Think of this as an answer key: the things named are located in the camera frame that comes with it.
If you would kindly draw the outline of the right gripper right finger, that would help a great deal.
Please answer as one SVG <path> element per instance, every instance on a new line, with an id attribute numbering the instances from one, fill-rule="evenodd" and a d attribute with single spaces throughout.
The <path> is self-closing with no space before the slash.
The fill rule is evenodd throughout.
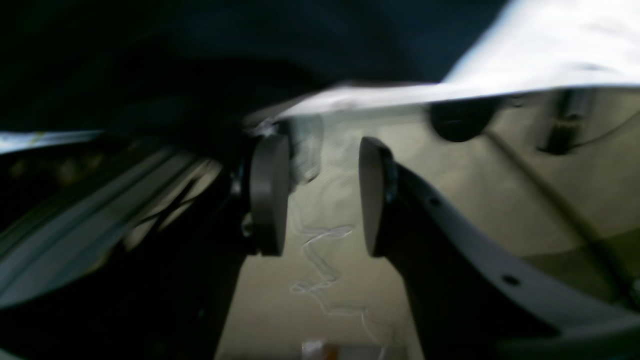
<path id="1" fill-rule="evenodd" d="M 639 315 L 512 256 L 363 137 L 366 250 L 401 275 L 426 360 L 635 360 Z"/>

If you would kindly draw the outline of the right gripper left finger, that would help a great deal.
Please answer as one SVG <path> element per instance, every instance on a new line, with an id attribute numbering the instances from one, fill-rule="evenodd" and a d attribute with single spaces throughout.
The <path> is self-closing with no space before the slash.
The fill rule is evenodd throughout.
<path id="1" fill-rule="evenodd" d="M 23 360 L 212 360 L 249 255 L 281 256 L 290 140 L 236 164 L 165 225 L 205 159 L 138 149 L 1 233 L 1 351 Z"/>

